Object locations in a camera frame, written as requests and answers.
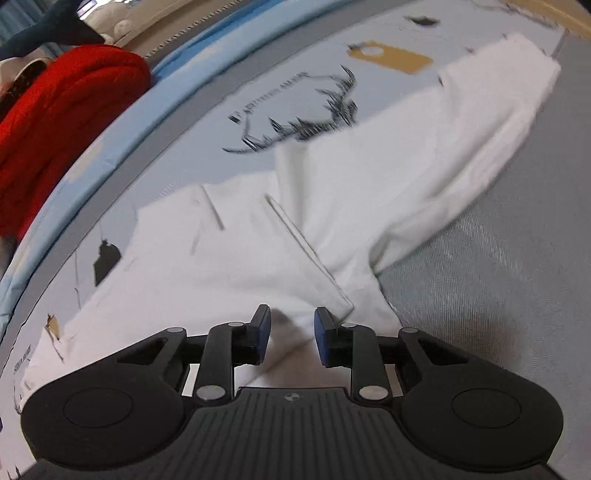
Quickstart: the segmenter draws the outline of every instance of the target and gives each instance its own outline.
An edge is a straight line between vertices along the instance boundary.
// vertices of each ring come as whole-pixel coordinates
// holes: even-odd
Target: logo
[[[317,93],[328,97],[324,107],[330,112],[329,119],[324,121],[309,121],[297,118],[296,120],[288,122],[287,125],[283,125],[272,118],[269,118],[269,122],[271,123],[275,135],[272,137],[263,135],[262,138],[257,138],[251,135],[250,132],[250,116],[252,115],[254,107],[256,107],[256,103],[251,102],[246,106],[247,108],[245,108],[243,112],[234,112],[228,117],[235,124],[243,125],[242,143],[246,145],[246,148],[224,148],[223,150],[228,153],[236,154],[260,152],[288,138],[295,138],[297,141],[305,142],[322,132],[330,132],[345,127],[351,127],[355,123],[357,105],[355,105],[355,102],[350,100],[348,96],[357,84],[357,80],[351,70],[342,65],[341,67],[345,71],[346,76],[313,76],[302,72],[290,80],[290,84],[288,85],[291,86],[293,81],[301,81],[302,79],[333,80],[336,83],[336,90],[316,89]],[[276,94],[274,93],[275,91],[277,91],[277,93],[280,92],[279,89],[272,90],[257,100],[267,100],[267,97],[270,98],[272,94]]]
[[[22,355],[22,357],[19,359],[19,361],[17,362],[17,364],[14,366],[14,372],[17,373],[20,368],[22,367],[23,363],[26,362],[27,360],[29,360],[29,354],[31,353],[31,345],[29,345],[27,347],[27,351]]]
[[[295,402],[298,401],[301,396],[299,394],[297,394],[296,392],[292,392],[292,393],[288,393],[285,397],[283,397],[284,399],[286,399],[288,402]]]

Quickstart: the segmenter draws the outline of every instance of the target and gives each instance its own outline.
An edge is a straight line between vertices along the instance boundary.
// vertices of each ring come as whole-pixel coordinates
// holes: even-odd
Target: wooden surface
[[[508,3],[552,20],[581,38],[591,38],[591,14],[576,0],[509,0]]]
[[[172,35],[228,3],[230,0],[142,0],[131,8],[128,17],[136,28],[116,45],[147,55]]]

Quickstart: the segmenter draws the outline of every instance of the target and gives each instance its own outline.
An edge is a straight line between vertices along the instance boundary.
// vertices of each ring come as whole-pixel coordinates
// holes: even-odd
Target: blue fabric
[[[285,0],[227,25],[113,122],[54,189],[0,281],[2,337],[39,262],[97,188],[156,126],[202,85],[286,31],[350,0]]]
[[[152,70],[156,82],[165,79],[175,70],[185,65],[197,53],[215,42],[221,36],[238,28],[245,22],[274,7],[282,0],[255,0],[251,4],[228,15],[210,28],[192,38],[174,52],[164,57]]]

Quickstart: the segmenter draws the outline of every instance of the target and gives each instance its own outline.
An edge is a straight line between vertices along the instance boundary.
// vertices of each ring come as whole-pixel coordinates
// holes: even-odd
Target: dark green fabric
[[[57,0],[39,23],[28,27],[0,46],[0,61],[24,57],[44,43],[85,45],[104,43],[96,31],[86,25],[76,11],[80,0]]]

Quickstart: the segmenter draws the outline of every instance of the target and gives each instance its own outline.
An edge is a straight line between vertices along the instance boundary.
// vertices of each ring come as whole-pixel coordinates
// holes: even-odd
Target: white stuffed toy
[[[129,9],[121,2],[109,2],[93,10],[84,22],[112,45],[134,29],[127,18]]]

